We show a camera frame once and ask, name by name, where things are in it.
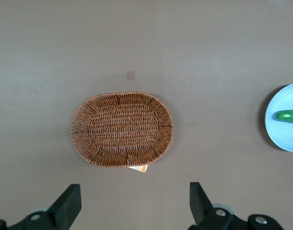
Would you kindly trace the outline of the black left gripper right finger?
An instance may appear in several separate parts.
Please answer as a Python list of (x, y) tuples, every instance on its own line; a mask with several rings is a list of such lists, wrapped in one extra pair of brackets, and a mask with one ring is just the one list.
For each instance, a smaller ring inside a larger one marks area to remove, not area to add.
[(191, 230), (282, 230), (272, 217), (252, 214), (244, 221), (223, 207), (214, 207), (199, 182), (190, 183)]

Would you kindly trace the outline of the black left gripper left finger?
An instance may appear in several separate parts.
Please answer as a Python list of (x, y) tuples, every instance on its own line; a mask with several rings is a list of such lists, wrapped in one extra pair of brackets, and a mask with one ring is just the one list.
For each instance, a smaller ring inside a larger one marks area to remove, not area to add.
[(68, 230), (81, 208), (81, 187), (71, 184), (46, 211), (33, 212), (12, 226), (0, 219), (0, 230)]

